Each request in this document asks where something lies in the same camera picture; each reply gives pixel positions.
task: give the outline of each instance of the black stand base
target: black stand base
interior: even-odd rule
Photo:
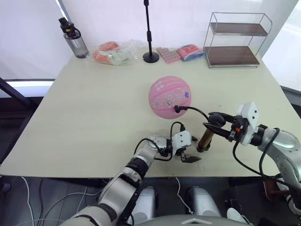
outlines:
[[[143,60],[147,63],[157,62],[159,60],[159,54],[153,52],[152,55],[150,56],[150,53],[145,53],[143,55]]]

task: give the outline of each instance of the floor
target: floor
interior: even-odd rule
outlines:
[[[13,139],[22,120],[0,120],[0,155]],[[34,218],[38,219],[41,211],[39,187],[45,216],[46,212],[60,198],[73,192],[84,192],[86,187],[49,178],[27,178],[30,187],[30,203]],[[264,195],[262,183],[230,187],[229,178],[179,178],[181,182],[180,195],[185,198],[186,191],[192,186],[206,189],[215,200],[223,217],[226,216],[225,200],[237,199],[241,205],[241,213],[246,215],[254,225],[262,217],[268,218],[280,226],[298,225],[299,220],[287,208],[285,202],[270,202]],[[27,189],[20,177],[0,177],[0,184],[9,183],[11,189],[7,193],[0,192],[0,225],[15,226],[31,220],[27,206]],[[153,186],[158,192],[158,209],[156,216],[183,214],[185,207],[176,196],[178,184],[175,178],[146,178],[143,186]],[[87,188],[87,193],[95,194],[100,188]],[[47,218],[66,220],[74,215],[79,206],[81,194],[71,195],[59,202]],[[95,202],[97,195],[86,196],[79,209]],[[48,220],[44,226],[57,226],[60,222]]]

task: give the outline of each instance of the metal rack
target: metal rack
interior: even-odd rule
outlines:
[[[218,15],[227,15],[231,17],[231,20],[235,21],[235,18],[246,16],[252,23],[221,22],[218,21]],[[204,42],[204,52],[206,53],[206,59],[211,67],[244,67],[244,66],[259,66],[259,62],[256,59],[256,55],[261,49],[264,41],[272,29],[272,21],[264,13],[224,13],[213,12],[211,14],[207,34]],[[207,45],[207,37],[209,33],[212,33],[212,39],[210,44]],[[249,36],[251,37],[248,44],[244,45],[214,45],[215,36]],[[257,51],[250,48],[250,43],[253,37],[263,37],[262,41],[259,41],[260,46]]]

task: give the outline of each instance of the black pole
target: black pole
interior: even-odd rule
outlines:
[[[154,63],[159,60],[159,55],[158,53],[155,52],[153,53],[151,49],[151,31],[150,31],[149,9],[148,9],[149,0],[144,0],[144,5],[145,5],[145,12],[146,12],[146,22],[147,22],[146,35],[147,35],[147,41],[149,43],[149,52],[143,55],[143,60],[147,63]]]

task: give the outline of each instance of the white wall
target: white wall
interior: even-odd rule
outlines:
[[[56,78],[72,56],[55,0],[0,0],[0,77]]]
[[[280,85],[301,91],[301,1],[263,57]]]
[[[272,31],[260,55],[269,48],[298,0],[150,0],[150,29],[153,46],[203,46],[211,13],[266,13]],[[89,46],[110,40],[146,41],[143,0],[63,0],[74,24]]]

